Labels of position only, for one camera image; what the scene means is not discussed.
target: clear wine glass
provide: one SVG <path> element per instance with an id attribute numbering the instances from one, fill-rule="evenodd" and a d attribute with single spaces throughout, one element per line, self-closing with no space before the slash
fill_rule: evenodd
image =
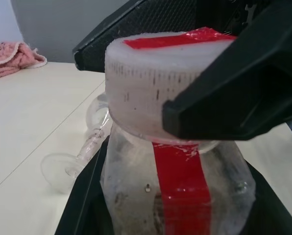
<path id="1" fill-rule="evenodd" d="M 67 153 L 52 153 L 45 156 L 41 162 L 44 178 L 61 193 L 69 193 L 72 190 L 80 172 L 110 134 L 112 120 L 104 93 L 94 99 L 89 106 L 86 113 L 86 124 L 90 134 L 77 156 Z"/>

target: white wall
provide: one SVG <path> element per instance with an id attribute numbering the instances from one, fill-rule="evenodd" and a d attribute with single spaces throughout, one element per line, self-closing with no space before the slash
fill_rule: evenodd
<path id="1" fill-rule="evenodd" d="M 22 40 L 10 0 L 0 0 L 0 42 Z"/>

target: red stripe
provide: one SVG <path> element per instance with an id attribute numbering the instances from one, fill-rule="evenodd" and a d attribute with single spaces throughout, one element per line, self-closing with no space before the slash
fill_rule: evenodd
<path id="1" fill-rule="evenodd" d="M 235 38 L 236 37 L 231 35 L 221 34 L 212 28 L 203 27 L 177 36 L 138 38 L 134 40 L 124 40 L 124 43 L 133 49 L 147 49 L 212 42 L 218 40 L 234 40 Z"/>
<path id="2" fill-rule="evenodd" d="M 209 235 L 211 199 L 197 145 L 153 143 L 166 235 Z"/>

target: gray wall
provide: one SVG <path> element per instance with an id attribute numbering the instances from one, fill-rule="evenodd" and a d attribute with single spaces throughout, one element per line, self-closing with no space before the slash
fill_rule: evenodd
<path id="1" fill-rule="evenodd" d="M 127 1 L 11 0 L 24 41 L 55 62 L 74 62 L 72 49 Z"/>

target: pink towel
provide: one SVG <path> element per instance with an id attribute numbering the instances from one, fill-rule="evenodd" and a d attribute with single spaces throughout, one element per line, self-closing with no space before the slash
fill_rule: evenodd
<path id="1" fill-rule="evenodd" d="M 31 50 L 25 43 L 0 43 L 0 77 L 46 63 L 47 59 L 37 54 L 37 49 Z"/>

